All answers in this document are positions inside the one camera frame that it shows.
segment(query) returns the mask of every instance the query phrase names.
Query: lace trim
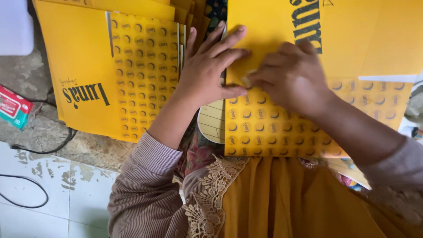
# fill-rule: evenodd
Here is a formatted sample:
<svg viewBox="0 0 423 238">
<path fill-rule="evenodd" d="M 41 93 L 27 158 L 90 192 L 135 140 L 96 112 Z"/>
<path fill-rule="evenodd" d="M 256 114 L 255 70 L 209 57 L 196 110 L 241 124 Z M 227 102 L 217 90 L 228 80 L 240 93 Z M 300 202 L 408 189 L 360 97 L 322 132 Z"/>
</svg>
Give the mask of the lace trim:
<svg viewBox="0 0 423 238">
<path fill-rule="evenodd" d="M 204 185 L 204 192 L 193 194 L 196 202 L 194 205 L 183 206 L 190 225 L 189 237 L 213 238 L 219 235 L 225 223 L 225 212 L 222 208 L 223 195 L 250 159 L 214 157 L 216 161 L 206 166 L 209 175 L 199 179 Z"/>
</svg>

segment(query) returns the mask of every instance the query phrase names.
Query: tile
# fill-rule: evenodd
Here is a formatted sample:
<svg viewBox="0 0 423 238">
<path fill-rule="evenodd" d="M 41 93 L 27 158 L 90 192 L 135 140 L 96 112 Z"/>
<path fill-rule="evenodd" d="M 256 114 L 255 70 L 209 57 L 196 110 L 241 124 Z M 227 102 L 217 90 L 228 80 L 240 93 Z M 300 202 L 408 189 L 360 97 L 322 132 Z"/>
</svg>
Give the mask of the tile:
<svg viewBox="0 0 423 238">
<path fill-rule="evenodd" d="M 108 238 L 107 229 L 69 221 L 69 238 Z"/>
<path fill-rule="evenodd" d="M 35 180 L 49 195 L 48 203 L 34 211 L 69 218 L 70 160 L 10 149 L 4 142 L 0 142 L 0 151 L 0 174 Z M 0 191 L 10 200 L 26 206 L 37 206 L 45 201 L 44 192 L 24 179 L 0 177 Z M 0 203 L 11 204 L 2 197 Z"/>
<path fill-rule="evenodd" d="M 107 169 L 71 162 L 69 220 L 107 229 L 107 205 L 117 173 Z"/>
<path fill-rule="evenodd" d="M 67 219 L 0 203 L 1 238 L 68 237 Z"/>
</svg>

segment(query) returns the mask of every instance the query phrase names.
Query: sleeve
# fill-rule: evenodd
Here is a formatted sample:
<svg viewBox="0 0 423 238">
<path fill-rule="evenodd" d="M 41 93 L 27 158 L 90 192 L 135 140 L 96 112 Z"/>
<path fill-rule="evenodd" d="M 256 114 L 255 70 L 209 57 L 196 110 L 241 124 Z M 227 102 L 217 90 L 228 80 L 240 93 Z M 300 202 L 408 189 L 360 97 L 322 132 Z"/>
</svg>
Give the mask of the sleeve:
<svg viewBox="0 0 423 238">
<path fill-rule="evenodd" d="M 112 186 L 107 207 L 112 238 L 166 235 L 172 216 L 182 206 L 179 185 L 172 183 L 181 155 L 144 133 Z"/>
<path fill-rule="evenodd" d="M 423 145 L 410 137 L 387 159 L 358 168 L 370 185 L 423 191 Z"/>
</svg>

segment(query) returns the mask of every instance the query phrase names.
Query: yellow fabric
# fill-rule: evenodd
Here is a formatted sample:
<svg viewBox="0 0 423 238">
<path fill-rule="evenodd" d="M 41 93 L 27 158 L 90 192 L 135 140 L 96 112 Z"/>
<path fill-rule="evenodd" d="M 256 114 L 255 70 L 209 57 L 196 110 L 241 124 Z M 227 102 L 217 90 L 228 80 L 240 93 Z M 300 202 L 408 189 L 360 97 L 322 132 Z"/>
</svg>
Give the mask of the yellow fabric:
<svg viewBox="0 0 423 238">
<path fill-rule="evenodd" d="M 219 237 L 423 237 L 419 228 L 296 158 L 251 158 L 223 196 Z"/>
</svg>

